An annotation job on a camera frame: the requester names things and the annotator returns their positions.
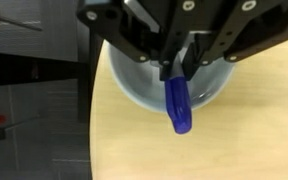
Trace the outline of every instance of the white bowl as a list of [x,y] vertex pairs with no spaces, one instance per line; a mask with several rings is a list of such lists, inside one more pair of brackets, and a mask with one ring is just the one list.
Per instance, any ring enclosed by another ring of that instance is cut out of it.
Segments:
[[[136,63],[112,45],[109,45],[109,57],[114,79],[128,98],[151,111],[166,112],[164,82],[159,80],[158,68],[149,62]],[[233,67],[234,64],[221,58],[198,69],[187,82],[193,109],[207,104],[219,94]]]

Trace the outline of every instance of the light wood tabletop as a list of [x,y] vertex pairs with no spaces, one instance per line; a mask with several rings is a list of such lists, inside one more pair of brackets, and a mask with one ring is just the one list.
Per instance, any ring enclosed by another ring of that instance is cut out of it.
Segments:
[[122,93],[105,43],[92,107],[95,180],[288,179],[288,42],[237,63],[185,135]]

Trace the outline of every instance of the blue plastic handle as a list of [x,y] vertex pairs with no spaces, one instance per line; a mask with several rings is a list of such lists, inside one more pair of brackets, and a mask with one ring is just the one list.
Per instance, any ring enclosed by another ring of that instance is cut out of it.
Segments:
[[165,81],[166,108],[175,132],[184,134],[192,128],[191,99],[185,77]]

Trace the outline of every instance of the gray floor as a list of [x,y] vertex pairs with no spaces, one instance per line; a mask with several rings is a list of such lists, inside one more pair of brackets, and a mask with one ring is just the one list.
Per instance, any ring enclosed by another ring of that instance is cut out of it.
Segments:
[[[3,16],[42,33],[1,24],[0,52],[77,61],[72,0],[0,0]],[[77,120],[77,81],[0,86],[4,125],[38,117],[0,141],[0,180],[76,179],[90,175],[88,124]]]

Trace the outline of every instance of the bolt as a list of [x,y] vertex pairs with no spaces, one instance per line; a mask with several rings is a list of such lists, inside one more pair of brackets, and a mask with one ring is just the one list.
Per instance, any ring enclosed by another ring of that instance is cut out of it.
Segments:
[[164,65],[169,65],[170,62],[169,62],[169,61],[164,61],[163,64],[164,64]]
[[255,8],[256,4],[257,4],[256,0],[245,1],[242,5],[242,10],[243,11],[250,11],[250,10]]
[[231,60],[231,61],[235,61],[236,59],[237,59],[236,56],[231,56],[231,57],[230,57],[230,60]]
[[141,57],[140,57],[140,60],[141,60],[141,61],[146,61],[146,57],[145,57],[145,56],[141,56]]
[[184,1],[183,10],[184,11],[192,11],[195,7],[195,2],[192,0]]
[[86,16],[89,20],[95,21],[97,19],[97,14],[93,11],[88,11]]

